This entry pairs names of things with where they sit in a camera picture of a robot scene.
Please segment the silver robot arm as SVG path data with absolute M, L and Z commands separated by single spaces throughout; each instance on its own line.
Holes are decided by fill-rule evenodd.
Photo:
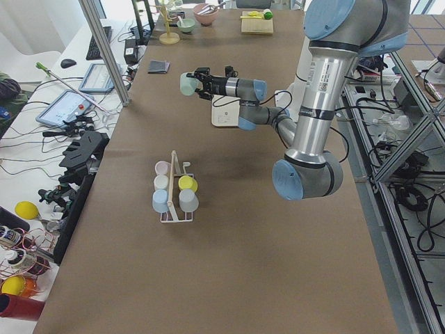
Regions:
M 325 149 L 335 106 L 348 73 L 360 58 L 401 49 L 407 42 L 409 1 L 313 1 L 304 20 L 311 61 L 298 119 L 279 107 L 264 107 L 267 85 L 258 79 L 218 77 L 209 68 L 184 73 L 180 90 L 211 100 L 239 100 L 238 126 L 270 125 L 288 148 L 273 166 L 276 192 L 286 200 L 333 194 L 343 182 L 338 159 Z

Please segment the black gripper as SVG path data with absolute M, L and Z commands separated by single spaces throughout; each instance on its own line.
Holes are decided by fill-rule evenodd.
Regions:
M 213 95 L 226 96 L 227 77 L 213 76 L 209 67 L 198 67 L 195 71 L 186 74 L 186 78 L 191 84 L 203 84 L 203 89 L 195 89 L 199 98 L 211 101 Z

